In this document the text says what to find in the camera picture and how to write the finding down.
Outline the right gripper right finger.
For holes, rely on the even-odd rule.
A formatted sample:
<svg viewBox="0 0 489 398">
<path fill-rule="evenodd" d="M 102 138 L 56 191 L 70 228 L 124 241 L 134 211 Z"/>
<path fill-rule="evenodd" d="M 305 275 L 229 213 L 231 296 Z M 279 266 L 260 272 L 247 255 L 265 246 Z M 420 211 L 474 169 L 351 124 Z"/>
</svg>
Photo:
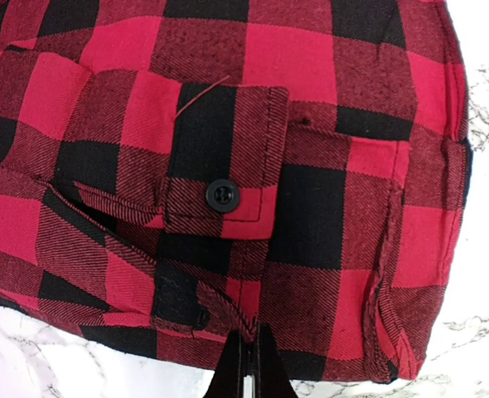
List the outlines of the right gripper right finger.
<svg viewBox="0 0 489 398">
<path fill-rule="evenodd" d="M 253 345 L 253 397 L 297 398 L 283 360 L 278 353 L 277 343 L 271 327 L 261 323 Z"/>
</svg>

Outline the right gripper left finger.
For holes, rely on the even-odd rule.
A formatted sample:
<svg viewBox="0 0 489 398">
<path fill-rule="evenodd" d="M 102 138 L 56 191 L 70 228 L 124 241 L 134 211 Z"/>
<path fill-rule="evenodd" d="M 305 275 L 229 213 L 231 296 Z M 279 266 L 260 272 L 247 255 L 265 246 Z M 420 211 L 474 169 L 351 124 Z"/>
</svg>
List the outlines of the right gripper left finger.
<svg viewBox="0 0 489 398">
<path fill-rule="evenodd" d="M 229 333 L 204 398 L 243 398 L 248 344 L 238 331 Z"/>
</svg>

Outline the red black plaid shirt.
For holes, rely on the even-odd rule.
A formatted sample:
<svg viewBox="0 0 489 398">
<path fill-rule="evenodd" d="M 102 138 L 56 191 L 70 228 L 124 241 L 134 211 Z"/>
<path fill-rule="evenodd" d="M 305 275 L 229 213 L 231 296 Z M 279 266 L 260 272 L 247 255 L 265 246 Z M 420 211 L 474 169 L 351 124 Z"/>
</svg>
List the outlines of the red black plaid shirt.
<svg viewBox="0 0 489 398">
<path fill-rule="evenodd" d="M 0 1 L 0 305 L 118 351 L 415 378 L 471 168 L 444 1 Z"/>
</svg>

